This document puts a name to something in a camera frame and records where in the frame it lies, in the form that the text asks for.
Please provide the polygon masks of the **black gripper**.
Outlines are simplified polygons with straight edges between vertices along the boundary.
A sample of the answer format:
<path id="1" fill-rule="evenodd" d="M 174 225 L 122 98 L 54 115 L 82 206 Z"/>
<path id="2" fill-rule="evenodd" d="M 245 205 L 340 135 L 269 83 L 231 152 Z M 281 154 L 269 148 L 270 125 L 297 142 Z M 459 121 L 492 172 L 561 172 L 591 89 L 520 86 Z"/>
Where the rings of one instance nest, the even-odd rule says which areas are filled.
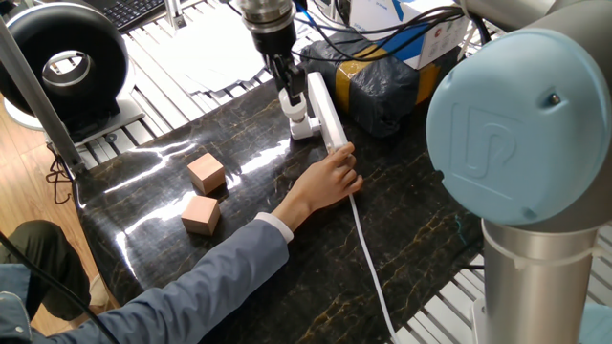
<path id="1" fill-rule="evenodd" d="M 287 89 L 290 104 L 297 106 L 306 88 L 306 73 L 294 64 L 295 59 L 292 54 L 296 42 L 294 22 L 251 23 L 251 36 L 266 66 L 271 67 L 277 91 Z"/>

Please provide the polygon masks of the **person's right hand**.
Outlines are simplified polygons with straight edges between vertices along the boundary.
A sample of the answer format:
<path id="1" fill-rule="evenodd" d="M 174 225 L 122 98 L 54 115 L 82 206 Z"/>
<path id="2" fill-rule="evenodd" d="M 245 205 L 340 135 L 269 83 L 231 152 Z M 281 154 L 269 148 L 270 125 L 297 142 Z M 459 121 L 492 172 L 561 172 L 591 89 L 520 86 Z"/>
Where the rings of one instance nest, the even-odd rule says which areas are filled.
<path id="1" fill-rule="evenodd" d="M 355 170 L 354 151 L 354 144 L 348 142 L 308 167 L 285 198 L 291 208 L 310 215 L 359 191 L 363 176 Z"/>

